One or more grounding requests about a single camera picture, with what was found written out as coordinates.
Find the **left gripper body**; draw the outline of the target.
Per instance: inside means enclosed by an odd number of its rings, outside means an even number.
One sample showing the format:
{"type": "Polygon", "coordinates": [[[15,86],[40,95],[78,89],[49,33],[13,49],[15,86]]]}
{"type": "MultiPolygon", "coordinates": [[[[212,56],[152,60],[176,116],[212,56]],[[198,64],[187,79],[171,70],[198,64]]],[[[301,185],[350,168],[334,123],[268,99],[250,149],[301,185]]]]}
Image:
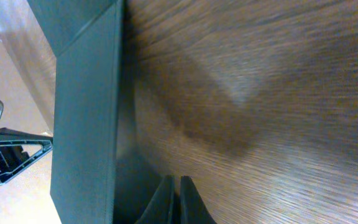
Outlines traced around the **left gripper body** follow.
{"type": "MultiPolygon", "coordinates": [[[[0,100],[0,120],[4,103],[0,100]]],[[[0,185],[8,183],[53,149],[53,137],[0,128],[0,185]]]]}

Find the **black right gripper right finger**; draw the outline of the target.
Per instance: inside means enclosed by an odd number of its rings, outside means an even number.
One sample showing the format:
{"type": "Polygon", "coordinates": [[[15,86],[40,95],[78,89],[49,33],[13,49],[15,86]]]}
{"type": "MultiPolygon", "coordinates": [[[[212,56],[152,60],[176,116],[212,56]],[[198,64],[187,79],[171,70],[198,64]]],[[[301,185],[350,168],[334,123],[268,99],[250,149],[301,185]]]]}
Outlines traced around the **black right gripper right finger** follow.
{"type": "Polygon", "coordinates": [[[216,224],[189,176],[181,177],[180,205],[181,224],[216,224]]]}

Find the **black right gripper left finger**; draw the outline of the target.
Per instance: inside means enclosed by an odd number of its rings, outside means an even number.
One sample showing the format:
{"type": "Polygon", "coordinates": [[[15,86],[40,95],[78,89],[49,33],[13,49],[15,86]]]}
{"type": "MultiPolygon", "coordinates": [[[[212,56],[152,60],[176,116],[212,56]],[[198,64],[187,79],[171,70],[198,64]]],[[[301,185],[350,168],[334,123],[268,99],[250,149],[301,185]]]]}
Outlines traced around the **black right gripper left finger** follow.
{"type": "Polygon", "coordinates": [[[171,224],[174,194],[174,179],[167,175],[160,182],[144,213],[135,224],[171,224]]]}

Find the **black box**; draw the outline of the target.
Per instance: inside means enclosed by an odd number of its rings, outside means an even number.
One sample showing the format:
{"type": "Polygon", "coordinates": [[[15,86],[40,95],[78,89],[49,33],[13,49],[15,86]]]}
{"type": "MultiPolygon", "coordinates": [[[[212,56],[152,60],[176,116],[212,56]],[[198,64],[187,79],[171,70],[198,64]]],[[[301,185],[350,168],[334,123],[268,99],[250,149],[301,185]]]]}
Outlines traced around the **black box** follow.
{"type": "Polygon", "coordinates": [[[50,195],[62,223],[112,223],[124,3],[29,6],[56,57],[50,195]]]}

